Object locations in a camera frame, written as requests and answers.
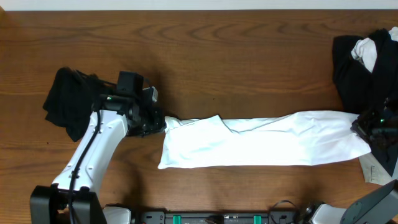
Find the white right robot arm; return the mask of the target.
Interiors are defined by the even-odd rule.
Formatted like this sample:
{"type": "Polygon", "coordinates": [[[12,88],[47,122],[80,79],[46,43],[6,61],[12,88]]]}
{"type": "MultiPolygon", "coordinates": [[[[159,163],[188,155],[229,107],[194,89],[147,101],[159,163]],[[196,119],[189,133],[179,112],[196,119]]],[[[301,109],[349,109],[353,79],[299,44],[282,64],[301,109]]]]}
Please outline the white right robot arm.
{"type": "Polygon", "coordinates": [[[371,148],[370,155],[363,159],[363,172],[378,181],[385,175],[387,180],[347,209],[325,203],[309,206],[303,223],[392,223],[397,215],[397,107],[369,110],[352,123],[351,130],[371,148]]]}

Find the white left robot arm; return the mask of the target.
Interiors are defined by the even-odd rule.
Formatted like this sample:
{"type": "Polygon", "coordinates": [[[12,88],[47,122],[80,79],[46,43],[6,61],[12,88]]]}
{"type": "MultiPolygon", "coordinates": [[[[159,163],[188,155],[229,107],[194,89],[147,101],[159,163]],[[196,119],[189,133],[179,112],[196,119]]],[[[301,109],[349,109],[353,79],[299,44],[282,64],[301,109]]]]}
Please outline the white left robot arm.
{"type": "Polygon", "coordinates": [[[123,138],[144,137],[165,129],[158,91],[116,90],[101,95],[86,133],[67,166],[51,186],[36,186],[30,196],[32,223],[136,223],[121,205],[101,207],[98,193],[110,160],[123,138]]]}

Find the white t-shirt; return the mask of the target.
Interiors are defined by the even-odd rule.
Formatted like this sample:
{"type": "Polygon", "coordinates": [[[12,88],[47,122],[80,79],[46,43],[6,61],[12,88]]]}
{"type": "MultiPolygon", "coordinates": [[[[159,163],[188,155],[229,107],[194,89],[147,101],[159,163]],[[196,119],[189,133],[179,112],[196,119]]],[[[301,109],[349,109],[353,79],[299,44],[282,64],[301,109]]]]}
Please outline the white t-shirt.
{"type": "Polygon", "coordinates": [[[371,151],[351,130],[357,117],[339,111],[252,119],[166,117],[158,168],[315,166],[352,160],[371,151]]]}

